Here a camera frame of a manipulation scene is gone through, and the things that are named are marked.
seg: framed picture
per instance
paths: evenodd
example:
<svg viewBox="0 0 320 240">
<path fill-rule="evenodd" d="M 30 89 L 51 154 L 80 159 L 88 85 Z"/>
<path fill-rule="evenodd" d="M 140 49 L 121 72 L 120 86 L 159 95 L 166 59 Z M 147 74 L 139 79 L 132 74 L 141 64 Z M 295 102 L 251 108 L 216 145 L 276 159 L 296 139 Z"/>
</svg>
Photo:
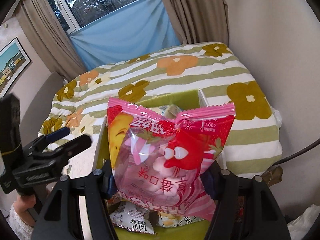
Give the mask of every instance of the framed picture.
<svg viewBox="0 0 320 240">
<path fill-rule="evenodd" d="M 18 38 L 0 51 L 0 97 L 8 91 L 21 71 L 31 62 Z"/>
</svg>

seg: marshmallow bag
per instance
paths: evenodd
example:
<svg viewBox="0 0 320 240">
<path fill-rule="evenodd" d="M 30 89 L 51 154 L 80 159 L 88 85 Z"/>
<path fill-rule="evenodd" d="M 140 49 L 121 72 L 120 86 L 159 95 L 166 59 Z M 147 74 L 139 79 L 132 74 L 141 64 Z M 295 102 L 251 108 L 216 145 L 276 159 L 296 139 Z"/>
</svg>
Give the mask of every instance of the marshmallow bag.
<svg viewBox="0 0 320 240">
<path fill-rule="evenodd" d="M 110 98 L 111 166 L 119 194 L 141 207 L 211 220 L 215 204 L 200 175 L 222 151 L 233 104 L 183 111 L 174 120 Z"/>
</svg>

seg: floral blanket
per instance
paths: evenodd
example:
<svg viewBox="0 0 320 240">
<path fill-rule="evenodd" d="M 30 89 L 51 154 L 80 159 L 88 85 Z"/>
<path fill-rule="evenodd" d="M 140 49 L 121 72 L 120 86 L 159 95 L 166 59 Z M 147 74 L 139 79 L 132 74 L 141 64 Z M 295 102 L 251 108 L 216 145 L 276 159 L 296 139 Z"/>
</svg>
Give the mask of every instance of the floral blanket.
<svg viewBox="0 0 320 240">
<path fill-rule="evenodd" d="M 252 177 L 281 158 L 279 130 L 265 95 L 232 51 L 218 42 L 172 47 L 78 76 L 55 95 L 39 135 L 64 126 L 71 129 L 50 150 L 81 134 L 91 135 L 91 148 L 71 160 L 89 173 L 85 166 L 92 169 L 97 158 L 109 97 L 138 102 L 198 88 L 210 105 L 233 102 L 236 107 L 236 120 L 217 158 L 220 166 Z"/>
</svg>

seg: blue fabric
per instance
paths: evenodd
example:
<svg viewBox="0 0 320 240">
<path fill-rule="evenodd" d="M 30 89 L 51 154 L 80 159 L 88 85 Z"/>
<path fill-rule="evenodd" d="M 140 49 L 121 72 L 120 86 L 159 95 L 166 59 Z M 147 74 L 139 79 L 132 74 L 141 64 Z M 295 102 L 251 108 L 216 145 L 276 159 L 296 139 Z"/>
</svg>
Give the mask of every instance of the blue fabric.
<svg viewBox="0 0 320 240">
<path fill-rule="evenodd" d="M 138 0 L 69 35 L 91 70 L 180 45 L 162 0 Z"/>
</svg>

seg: human hand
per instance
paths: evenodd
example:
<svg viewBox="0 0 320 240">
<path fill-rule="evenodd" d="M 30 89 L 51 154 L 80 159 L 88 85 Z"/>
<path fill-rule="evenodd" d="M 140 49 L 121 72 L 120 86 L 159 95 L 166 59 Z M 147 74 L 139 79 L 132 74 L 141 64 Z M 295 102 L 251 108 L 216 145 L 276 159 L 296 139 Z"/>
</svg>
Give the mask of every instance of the human hand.
<svg viewBox="0 0 320 240">
<path fill-rule="evenodd" d="M 13 203 L 13 208 L 17 215 L 21 218 L 23 222 L 27 225 L 33 227 L 35 225 L 35 221 L 28 212 L 29 208 L 33 208 L 36 204 L 36 196 L 20 196 L 18 194 L 17 200 Z"/>
</svg>

